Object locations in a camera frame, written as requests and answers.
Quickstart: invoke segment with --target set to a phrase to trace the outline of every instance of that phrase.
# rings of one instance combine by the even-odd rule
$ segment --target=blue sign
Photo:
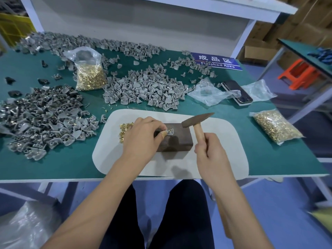
[[[209,54],[201,54],[201,53],[196,53],[196,52],[192,52],[191,55],[195,59],[195,62],[199,65],[205,65],[207,62],[209,62],[209,66],[212,66],[215,68],[242,71],[241,66],[234,58],[209,55]]]

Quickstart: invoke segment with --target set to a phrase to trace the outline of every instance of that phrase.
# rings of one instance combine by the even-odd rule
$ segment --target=hand
[[[167,135],[167,132],[162,131],[154,138],[153,134],[157,128],[167,130],[164,123],[152,117],[145,119],[137,118],[134,126],[127,130],[123,137],[123,153],[121,158],[130,159],[131,163],[137,166],[137,175],[139,175],[145,165],[152,159],[159,144]]]
[[[197,167],[202,179],[216,191],[221,182],[234,181],[232,168],[226,151],[214,133],[204,133],[206,141],[198,142],[195,146]]]

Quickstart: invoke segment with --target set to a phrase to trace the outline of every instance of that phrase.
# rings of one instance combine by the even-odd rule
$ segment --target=clear plastic bag
[[[278,145],[288,140],[304,137],[277,109],[249,113],[249,115],[255,119],[272,141]]]
[[[82,46],[63,54],[74,61],[77,67],[77,90],[95,90],[107,84],[100,53],[90,47]]]
[[[277,96],[275,93],[270,91],[264,79],[241,87],[253,99],[253,102],[266,101]]]
[[[61,224],[50,205],[28,201],[17,211],[0,217],[1,249],[39,249]]]
[[[224,99],[239,98],[241,97],[241,92],[239,90],[222,92],[214,87],[210,82],[210,79],[206,77],[198,82],[196,89],[188,93],[188,95],[210,107],[218,104]]]

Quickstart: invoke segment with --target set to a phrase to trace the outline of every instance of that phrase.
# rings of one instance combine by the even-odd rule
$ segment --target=orange stool
[[[289,89],[296,90],[300,87],[308,88],[320,75],[316,68],[312,67],[301,58],[295,61],[287,70],[285,70],[278,79],[288,78],[292,84]]]

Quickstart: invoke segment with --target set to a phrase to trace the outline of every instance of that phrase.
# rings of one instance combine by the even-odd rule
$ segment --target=green table surface
[[[326,65],[325,63],[320,62],[317,58],[308,55],[308,53],[318,52],[317,46],[312,46],[300,42],[293,42],[285,39],[279,39],[278,41],[287,49],[291,50],[300,58],[302,58],[303,60],[320,70],[322,73],[324,73],[330,79],[332,79],[332,65]]]
[[[110,50],[101,50],[108,58],[120,56],[119,63],[123,65],[121,69],[117,69],[117,64],[111,65],[109,71],[117,71],[117,77],[127,75],[129,70],[145,70],[148,65],[153,66],[154,63],[165,62],[168,58],[177,60],[178,57],[185,57],[181,52],[167,50],[161,52],[160,55],[153,55],[147,62],[141,62],[138,66],[133,65],[134,58],[126,57],[122,53]],[[41,60],[47,64],[47,68],[41,66]],[[6,84],[4,81],[0,83],[0,100],[8,98],[7,92],[10,90],[19,90],[24,93],[30,91],[30,87],[41,87],[37,79],[48,79],[49,86],[68,84],[75,87],[72,78],[72,72],[68,70],[58,71],[57,66],[64,62],[56,55],[49,52],[39,53],[37,55],[24,55],[14,51],[8,52],[0,57],[0,80],[10,76],[16,79],[12,85]],[[188,71],[189,67],[180,66],[179,70],[166,66],[170,78],[177,78],[184,84],[189,84],[190,79],[197,79],[201,76],[197,70],[193,74],[187,73],[185,78],[180,75],[184,71]],[[247,85],[254,82],[246,70],[235,71],[220,68],[213,68],[218,75],[212,78],[213,83],[220,83],[223,80],[233,79],[240,85]],[[59,73],[63,79],[55,81],[51,76]],[[104,91],[94,90],[81,92],[84,97],[83,104],[90,104],[87,110],[93,115],[100,118],[107,109],[106,116],[109,116],[114,110],[127,108],[117,102],[111,107],[104,102],[102,94]],[[140,110],[157,110],[164,112],[162,108],[150,107],[146,102],[141,105],[131,103],[129,108]],[[282,146],[276,145],[261,130],[255,121],[249,117],[250,112],[259,112],[262,110],[274,109],[275,106],[270,102],[254,102],[249,106],[240,107],[233,99],[223,100],[221,103],[208,107],[193,98],[186,96],[185,101],[181,101],[178,110],[168,110],[168,113],[179,113],[188,115],[197,115],[202,113],[214,112],[214,117],[229,121],[237,130],[241,139],[243,148],[249,162],[249,175],[252,177],[259,176],[309,176],[309,175],[325,175],[326,170],[318,162],[313,153],[304,144],[301,139],[294,139],[285,142]],[[68,180],[75,181],[80,179],[102,179],[105,175],[100,173],[93,164],[92,152],[97,143],[98,137],[103,129],[100,125],[97,130],[98,135],[87,138],[84,142],[74,142],[68,147],[58,146],[51,150],[47,155],[39,160],[27,160],[21,153],[15,153],[8,150],[6,143],[10,138],[0,138],[0,180],[2,182],[15,181],[40,181],[40,180]]]

